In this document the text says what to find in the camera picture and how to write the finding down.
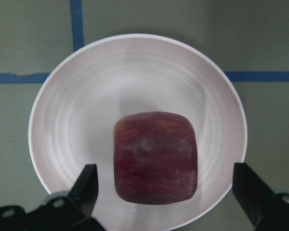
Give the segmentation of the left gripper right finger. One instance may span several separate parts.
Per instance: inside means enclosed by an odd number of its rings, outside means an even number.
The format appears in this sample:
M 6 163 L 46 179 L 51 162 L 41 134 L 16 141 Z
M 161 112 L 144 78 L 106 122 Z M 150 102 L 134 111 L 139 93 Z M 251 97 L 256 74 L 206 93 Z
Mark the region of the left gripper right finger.
M 265 213 L 274 191 L 246 163 L 235 163 L 233 194 L 252 225 L 257 225 Z

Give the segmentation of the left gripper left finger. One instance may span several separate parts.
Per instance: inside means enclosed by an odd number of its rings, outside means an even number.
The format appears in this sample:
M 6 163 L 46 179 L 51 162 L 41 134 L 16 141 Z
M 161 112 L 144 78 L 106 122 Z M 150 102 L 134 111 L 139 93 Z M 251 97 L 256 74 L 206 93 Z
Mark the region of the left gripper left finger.
M 86 216 L 91 217 L 98 197 L 98 172 L 96 164 L 85 165 L 68 197 Z

